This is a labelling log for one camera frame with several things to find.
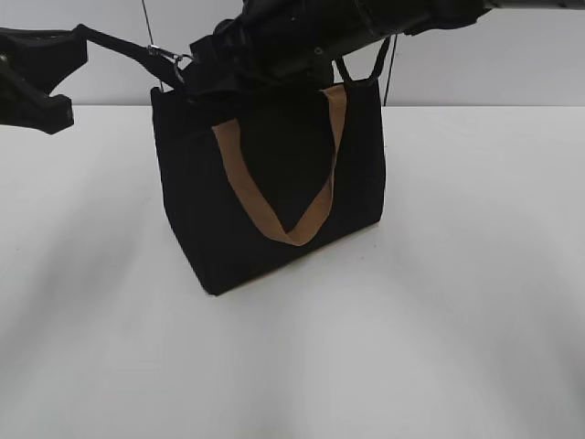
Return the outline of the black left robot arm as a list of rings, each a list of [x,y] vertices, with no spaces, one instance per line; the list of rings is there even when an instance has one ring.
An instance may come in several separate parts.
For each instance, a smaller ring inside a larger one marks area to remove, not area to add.
[[[74,124],[72,101],[52,92],[88,61],[73,31],[1,29],[1,124],[59,133]]]

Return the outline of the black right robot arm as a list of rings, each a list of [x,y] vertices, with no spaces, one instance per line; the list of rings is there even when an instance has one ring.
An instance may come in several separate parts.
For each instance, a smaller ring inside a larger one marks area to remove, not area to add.
[[[182,77],[197,97],[295,84],[325,88],[336,73],[363,87],[381,75],[393,36],[468,27],[493,9],[583,7],[581,1],[246,1],[236,18],[191,44]]]

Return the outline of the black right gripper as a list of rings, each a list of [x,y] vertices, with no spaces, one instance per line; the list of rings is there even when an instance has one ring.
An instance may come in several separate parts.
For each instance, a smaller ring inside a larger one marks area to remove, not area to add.
[[[337,59],[383,38],[364,1],[246,1],[190,46],[196,97],[288,84],[325,88]]]

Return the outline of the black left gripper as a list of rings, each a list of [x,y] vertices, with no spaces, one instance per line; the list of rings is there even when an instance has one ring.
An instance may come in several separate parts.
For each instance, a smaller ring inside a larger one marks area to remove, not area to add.
[[[72,101],[52,92],[88,61],[73,31],[1,29],[1,124],[56,134],[74,124]]]

